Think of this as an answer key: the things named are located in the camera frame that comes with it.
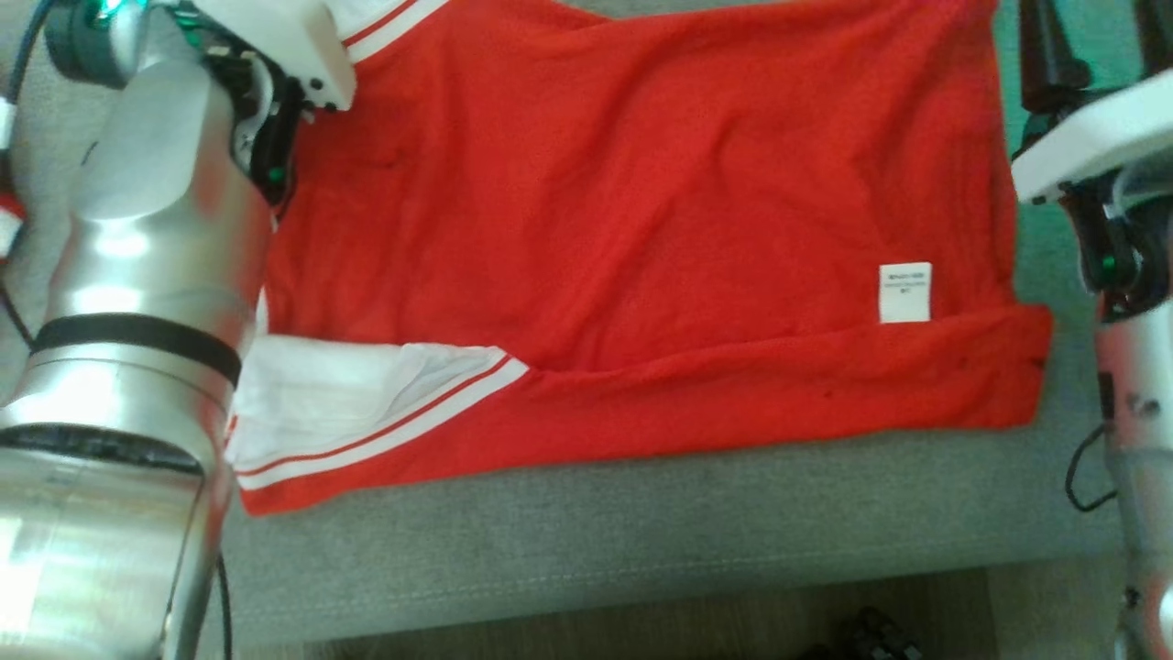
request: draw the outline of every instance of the black ring on robotic arm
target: black ring on robotic arm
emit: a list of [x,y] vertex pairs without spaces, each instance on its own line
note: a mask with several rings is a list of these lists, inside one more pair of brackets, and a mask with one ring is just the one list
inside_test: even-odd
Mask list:
[[195,327],[138,313],[88,313],[55,318],[41,327],[33,353],[81,345],[129,345],[165,352],[240,380],[240,356],[221,340]]

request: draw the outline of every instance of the gray cushion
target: gray cushion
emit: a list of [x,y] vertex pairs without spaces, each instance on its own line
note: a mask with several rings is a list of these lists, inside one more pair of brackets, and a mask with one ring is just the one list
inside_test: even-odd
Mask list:
[[[615,15],[712,4],[585,2]],[[30,5],[0,4],[0,70],[11,66]],[[1065,5],[1089,53],[1134,41],[1127,4]],[[996,35],[1008,136],[1017,143],[1024,117],[1015,15],[1012,5],[1003,7]],[[1108,81],[1138,68],[1119,55],[1093,64]],[[62,81],[39,53],[18,150],[33,224],[7,271],[34,325],[67,231],[66,191],[110,97]],[[520,470],[360,492],[259,520],[235,510],[224,551],[239,638],[339,638],[1114,547],[1114,510],[1079,516],[1062,490],[1073,445],[1098,423],[1092,300],[1076,275],[1073,237],[1057,209],[1025,207],[1019,241],[1019,292],[1049,304],[1057,320],[1033,427]],[[0,392],[9,392],[25,353],[5,321],[0,341]],[[1098,461],[1087,462],[1085,476],[1089,491],[1107,485]]]

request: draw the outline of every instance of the robotic arm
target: robotic arm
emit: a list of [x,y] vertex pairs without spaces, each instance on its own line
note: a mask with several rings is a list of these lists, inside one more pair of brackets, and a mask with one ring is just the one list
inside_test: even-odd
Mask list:
[[1050,0],[1022,0],[1018,197],[1057,200],[1099,295],[1096,353],[1128,553],[1117,660],[1173,659],[1173,5],[1135,0],[1145,77],[1089,89]]
[[0,655],[191,658],[271,209],[354,72],[320,0],[55,0],[46,39],[122,93],[0,411]]

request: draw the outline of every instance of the floor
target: floor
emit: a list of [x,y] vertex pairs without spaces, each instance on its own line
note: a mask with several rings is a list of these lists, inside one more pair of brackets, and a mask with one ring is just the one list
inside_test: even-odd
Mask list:
[[[240,649],[240,660],[788,660],[872,605],[928,660],[1108,658],[1123,563],[1026,564]],[[218,654],[202,654],[213,660]]]

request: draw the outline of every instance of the wooden floor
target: wooden floor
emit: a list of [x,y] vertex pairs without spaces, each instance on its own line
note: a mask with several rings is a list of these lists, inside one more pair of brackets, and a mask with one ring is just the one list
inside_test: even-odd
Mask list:
[[998,658],[985,571],[550,614],[353,640],[244,649],[240,660],[793,660],[863,606],[927,660]]

